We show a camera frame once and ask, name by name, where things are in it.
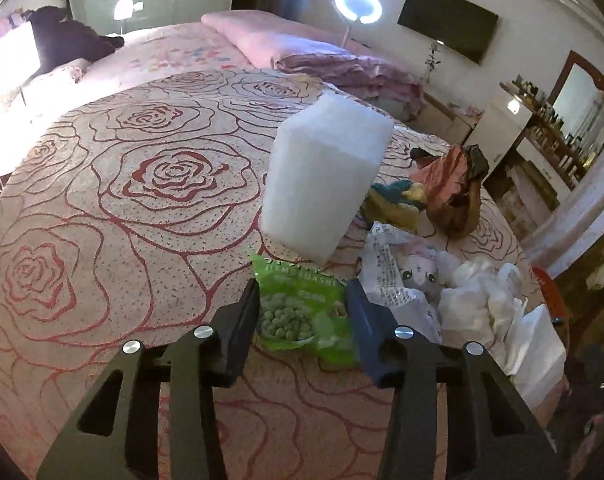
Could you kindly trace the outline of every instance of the silver bolt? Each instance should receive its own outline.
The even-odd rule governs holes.
[[[124,346],[122,347],[122,351],[125,354],[134,354],[141,348],[142,348],[142,344],[140,343],[140,341],[136,341],[135,339],[133,339],[133,341],[124,343]]]
[[[213,327],[209,325],[200,325],[193,331],[193,335],[198,339],[206,339],[213,335]]]
[[[414,335],[415,332],[409,326],[399,326],[395,329],[395,337],[399,339],[410,339]]]
[[[484,353],[484,347],[475,341],[471,341],[466,345],[466,351],[469,352],[470,355],[482,355]]]

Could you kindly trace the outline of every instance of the bedspread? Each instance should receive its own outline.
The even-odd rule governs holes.
[[[302,261],[259,229],[269,151],[282,120],[332,91],[304,75],[180,73],[65,114],[29,152],[0,198],[0,441],[29,477],[124,342],[172,342],[237,301],[250,251]],[[398,126],[378,180],[407,176],[415,146],[448,149]],[[517,240],[482,199],[463,240],[425,215],[419,234],[464,258],[517,264],[541,303]],[[366,234],[355,218],[325,270],[352,277]],[[215,391],[229,478],[374,478],[391,399],[361,371],[253,346],[236,386]],[[445,438],[438,446],[441,477]]]

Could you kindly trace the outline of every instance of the wall-mounted television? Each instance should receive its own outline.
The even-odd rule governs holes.
[[[498,19],[497,14],[466,0],[406,0],[397,23],[441,41],[479,64]]]

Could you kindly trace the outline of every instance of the green snack bag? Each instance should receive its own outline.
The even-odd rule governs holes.
[[[261,303],[257,332],[268,350],[307,347],[329,362],[355,362],[344,285],[299,264],[259,254],[252,254],[251,261]]]

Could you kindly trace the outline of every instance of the orange bag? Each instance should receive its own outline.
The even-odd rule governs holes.
[[[421,148],[411,150],[420,168],[410,176],[424,185],[427,215],[449,237],[463,238],[480,221],[480,191],[488,161],[478,146],[451,146],[446,155],[433,156]]]

